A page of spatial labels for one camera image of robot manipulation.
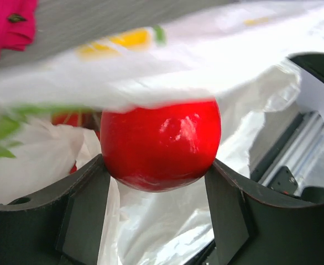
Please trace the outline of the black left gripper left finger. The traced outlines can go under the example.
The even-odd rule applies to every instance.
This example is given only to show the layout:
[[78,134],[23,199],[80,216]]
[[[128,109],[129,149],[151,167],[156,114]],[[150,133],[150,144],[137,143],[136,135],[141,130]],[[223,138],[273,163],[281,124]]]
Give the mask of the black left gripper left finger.
[[0,204],[0,264],[96,264],[109,184],[97,155],[62,180]]

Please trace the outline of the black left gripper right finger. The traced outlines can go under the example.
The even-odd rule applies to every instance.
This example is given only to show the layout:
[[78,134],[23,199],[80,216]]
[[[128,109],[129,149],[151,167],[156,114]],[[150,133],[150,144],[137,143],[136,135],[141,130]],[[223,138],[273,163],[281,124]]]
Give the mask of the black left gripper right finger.
[[218,160],[205,184],[220,264],[324,264],[324,188],[287,195]]

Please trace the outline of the red yellow strawberry bunch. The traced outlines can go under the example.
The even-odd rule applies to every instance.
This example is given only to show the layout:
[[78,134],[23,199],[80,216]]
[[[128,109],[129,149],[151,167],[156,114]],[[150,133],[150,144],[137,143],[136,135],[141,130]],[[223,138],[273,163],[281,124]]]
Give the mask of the red yellow strawberry bunch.
[[100,121],[100,112],[72,112],[52,116],[51,123],[62,125],[69,137],[74,161],[68,174],[76,172],[101,153]]

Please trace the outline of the red apple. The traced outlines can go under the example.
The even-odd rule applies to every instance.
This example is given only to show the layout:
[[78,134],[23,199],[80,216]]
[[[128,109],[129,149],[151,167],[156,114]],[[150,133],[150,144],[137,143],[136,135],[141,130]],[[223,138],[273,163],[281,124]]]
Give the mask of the red apple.
[[109,174],[145,192],[187,186],[214,161],[221,116],[213,100],[127,113],[103,112],[101,149]]

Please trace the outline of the white lemon print plastic bag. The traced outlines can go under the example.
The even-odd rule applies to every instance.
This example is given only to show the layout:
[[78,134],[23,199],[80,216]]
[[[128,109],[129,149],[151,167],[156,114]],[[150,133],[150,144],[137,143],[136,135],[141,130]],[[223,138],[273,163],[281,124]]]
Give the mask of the white lemon print plastic bag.
[[[85,61],[69,50],[0,71],[0,204],[71,175],[67,130],[44,120],[53,110],[126,111],[215,96],[226,113],[218,154],[247,171],[264,114],[300,93],[300,70],[289,57],[324,53],[324,1],[212,7],[147,33],[146,51],[123,48],[117,57]],[[201,181],[144,193],[110,177],[96,264],[186,264],[211,237]]]

